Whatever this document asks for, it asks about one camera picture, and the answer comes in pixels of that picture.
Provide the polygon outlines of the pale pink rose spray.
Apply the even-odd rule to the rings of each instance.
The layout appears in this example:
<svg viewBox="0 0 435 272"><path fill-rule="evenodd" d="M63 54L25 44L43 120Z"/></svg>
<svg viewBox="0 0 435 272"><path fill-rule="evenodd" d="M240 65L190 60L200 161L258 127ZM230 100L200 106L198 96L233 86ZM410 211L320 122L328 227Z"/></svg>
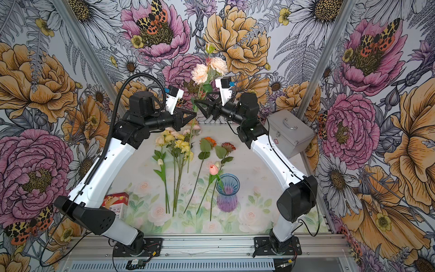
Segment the pale pink rose spray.
<svg viewBox="0 0 435 272"><path fill-rule="evenodd" d="M182 141L185 139L185 136L183 134L180 134L179 132L175 131L172 128L166 128L163 131L163 135L164 135L165 138L172 137L174 139L179 139L179 140L182 140Z"/></svg>

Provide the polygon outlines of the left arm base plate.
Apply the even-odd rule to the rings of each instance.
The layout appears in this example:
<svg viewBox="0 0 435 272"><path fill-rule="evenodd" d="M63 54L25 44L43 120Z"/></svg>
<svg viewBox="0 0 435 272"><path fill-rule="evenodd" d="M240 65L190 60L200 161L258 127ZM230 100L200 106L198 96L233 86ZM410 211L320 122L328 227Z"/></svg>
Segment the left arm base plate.
<svg viewBox="0 0 435 272"><path fill-rule="evenodd" d="M158 257L162 250L162 243L162 238L139 238L132 245L124 245L117 242L114 246L113 257Z"/></svg>

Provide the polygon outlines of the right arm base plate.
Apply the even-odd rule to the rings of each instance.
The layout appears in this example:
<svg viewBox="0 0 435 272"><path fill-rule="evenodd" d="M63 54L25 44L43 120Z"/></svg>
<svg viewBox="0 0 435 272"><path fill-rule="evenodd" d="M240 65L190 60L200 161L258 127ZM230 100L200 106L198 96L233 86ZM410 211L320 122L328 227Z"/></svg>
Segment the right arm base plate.
<svg viewBox="0 0 435 272"><path fill-rule="evenodd" d="M258 236L254 238L253 257L257 256L300 256L302 255L299 238L290 237L281 242L275 236Z"/></svg>

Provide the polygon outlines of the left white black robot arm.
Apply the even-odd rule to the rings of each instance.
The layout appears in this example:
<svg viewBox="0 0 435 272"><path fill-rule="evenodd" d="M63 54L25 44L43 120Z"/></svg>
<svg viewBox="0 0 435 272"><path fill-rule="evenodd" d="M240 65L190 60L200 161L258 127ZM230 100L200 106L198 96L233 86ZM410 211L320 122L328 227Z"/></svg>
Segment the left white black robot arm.
<svg viewBox="0 0 435 272"><path fill-rule="evenodd" d="M122 166L138 150L153 131L166 128L180 130L196 113L178 108L183 90L165 89L164 105L149 91L139 91L129 98L129 110L116 122L108 135L106 151L99 155L89 172L68 196L60 196L54 206L62 215L95 235L116 241L116 246L127 254L138 256L145 249L143 232L126 224L116 214L103 207L106 193Z"/></svg>

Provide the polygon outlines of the pink tulip stem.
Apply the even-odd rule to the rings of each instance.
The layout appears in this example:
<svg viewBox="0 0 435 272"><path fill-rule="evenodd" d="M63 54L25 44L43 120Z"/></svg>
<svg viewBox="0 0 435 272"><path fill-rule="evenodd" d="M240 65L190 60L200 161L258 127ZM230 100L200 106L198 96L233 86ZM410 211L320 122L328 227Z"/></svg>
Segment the pink tulip stem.
<svg viewBox="0 0 435 272"><path fill-rule="evenodd" d="M222 181L222 179L220 177L219 171L220 171L219 167L216 166L215 164L212 164L209 167L209 173L210 174L209 174L209 181L208 181L208 183L211 185L214 181L216 181L216 186L217 187L221 187L223 189L224 188L224 184L223 184L223 181Z"/></svg>

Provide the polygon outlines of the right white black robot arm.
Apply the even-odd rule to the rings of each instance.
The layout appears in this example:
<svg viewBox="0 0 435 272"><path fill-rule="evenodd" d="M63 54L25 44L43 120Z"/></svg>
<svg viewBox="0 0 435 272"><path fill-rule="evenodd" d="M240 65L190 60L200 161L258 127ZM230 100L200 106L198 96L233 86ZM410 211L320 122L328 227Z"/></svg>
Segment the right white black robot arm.
<svg viewBox="0 0 435 272"><path fill-rule="evenodd" d="M305 225L304 217L317 204L316 178L303 175L278 149L270 129L258 119L259 105L255 94L243 93L237 103L207 95L205 100L194 100L194 105L205 117L224 117L236 123L240 141L262 159L281 186L282 194L276 202L280 216L270 230L268 242L259 246L255 254L267 249L276 255L284 255L289 250L295 256L301 254L294 234Z"/></svg>

